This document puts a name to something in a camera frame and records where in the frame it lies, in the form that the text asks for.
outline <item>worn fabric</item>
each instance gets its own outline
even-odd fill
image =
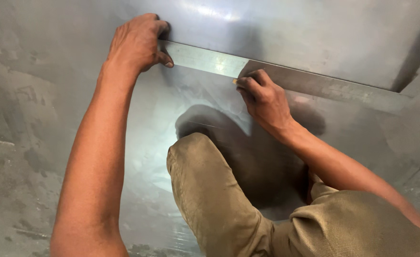
[[[167,169],[177,206],[208,257],[420,256],[420,229],[366,192],[316,183],[312,204],[275,225],[251,205],[203,134],[170,147]]]

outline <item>knee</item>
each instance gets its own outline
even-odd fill
[[[211,140],[202,133],[192,133],[179,139],[169,148],[169,155],[189,154],[190,151],[202,149],[203,147],[213,144]]]
[[[214,150],[213,142],[202,133],[192,133],[179,139],[170,148],[167,154],[167,170],[171,174],[174,166],[184,164],[187,161],[197,160],[203,152]]]

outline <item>dirty hand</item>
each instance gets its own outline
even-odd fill
[[[153,13],[137,16],[116,28],[101,76],[133,86],[141,72],[161,63],[172,68],[173,61],[157,50],[157,39],[169,31],[169,25]]]
[[[284,89],[273,83],[263,69],[258,69],[237,80],[237,91],[253,119],[281,141],[293,121]]]

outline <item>trouser leg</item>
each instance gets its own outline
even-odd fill
[[[193,133],[169,149],[173,196],[207,256],[270,256],[273,224],[251,205],[211,140]]]

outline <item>left hand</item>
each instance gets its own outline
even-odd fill
[[[132,87],[138,75],[153,65],[161,63],[172,68],[170,56],[157,50],[158,37],[168,31],[168,23],[153,13],[137,16],[116,28],[101,77]]]

